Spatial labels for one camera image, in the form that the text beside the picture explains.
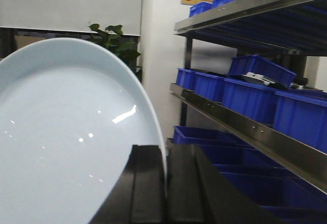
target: white wall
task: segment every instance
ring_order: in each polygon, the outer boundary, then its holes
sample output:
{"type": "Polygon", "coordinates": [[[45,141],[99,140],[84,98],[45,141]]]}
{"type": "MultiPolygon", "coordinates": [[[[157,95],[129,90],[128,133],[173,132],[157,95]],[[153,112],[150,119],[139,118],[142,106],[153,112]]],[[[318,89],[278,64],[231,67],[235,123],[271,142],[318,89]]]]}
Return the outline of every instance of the white wall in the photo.
{"type": "MultiPolygon", "coordinates": [[[[158,115],[164,139],[172,137],[173,126],[179,123],[180,101],[170,94],[169,87],[176,81],[177,68],[183,67],[184,60],[185,38],[174,35],[174,25],[188,17],[190,7],[180,2],[143,0],[140,52],[144,87],[158,115]]],[[[236,53],[233,49],[200,41],[194,42],[193,49],[192,67],[211,68],[210,71],[216,72],[225,72],[229,68],[229,58],[236,53]]]]}
{"type": "Polygon", "coordinates": [[[327,57],[320,57],[317,69],[316,88],[327,92],[327,57]]]}
{"type": "Polygon", "coordinates": [[[322,89],[327,92],[327,57],[307,57],[305,77],[308,86],[322,89]]]}

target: metal shelf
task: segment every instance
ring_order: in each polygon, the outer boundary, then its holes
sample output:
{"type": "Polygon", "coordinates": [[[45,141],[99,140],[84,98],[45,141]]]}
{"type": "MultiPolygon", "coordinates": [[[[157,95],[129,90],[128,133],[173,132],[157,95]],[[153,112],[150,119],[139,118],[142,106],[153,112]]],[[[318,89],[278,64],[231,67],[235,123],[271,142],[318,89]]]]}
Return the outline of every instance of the metal shelf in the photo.
{"type": "Polygon", "coordinates": [[[170,90],[183,103],[327,193],[327,154],[176,84],[170,90]]]}
{"type": "Polygon", "coordinates": [[[256,53],[327,56],[327,0],[235,0],[175,25],[177,35],[256,53]]]}

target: green leaves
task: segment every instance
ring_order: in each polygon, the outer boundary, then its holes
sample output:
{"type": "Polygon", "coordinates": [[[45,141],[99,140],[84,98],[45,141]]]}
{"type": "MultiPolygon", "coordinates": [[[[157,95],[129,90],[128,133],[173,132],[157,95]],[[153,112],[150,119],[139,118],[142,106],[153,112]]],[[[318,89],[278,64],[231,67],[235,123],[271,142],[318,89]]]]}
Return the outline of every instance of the green leaves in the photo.
{"type": "Polygon", "coordinates": [[[114,33],[116,33],[117,35],[122,36],[123,35],[123,31],[122,31],[122,25],[117,25],[117,26],[107,26],[106,27],[106,31],[113,31],[114,33]]]}
{"type": "Polygon", "coordinates": [[[89,26],[89,28],[92,30],[92,31],[97,31],[99,29],[100,25],[99,24],[92,24],[89,26]]]}
{"type": "Polygon", "coordinates": [[[99,24],[92,24],[89,26],[89,28],[92,31],[97,32],[97,34],[91,33],[91,38],[89,41],[94,42],[114,53],[133,71],[133,73],[141,81],[142,68],[136,65],[136,59],[141,54],[134,49],[136,47],[134,41],[124,41],[122,38],[122,27],[122,25],[107,26],[105,31],[102,31],[100,30],[99,24]]]}

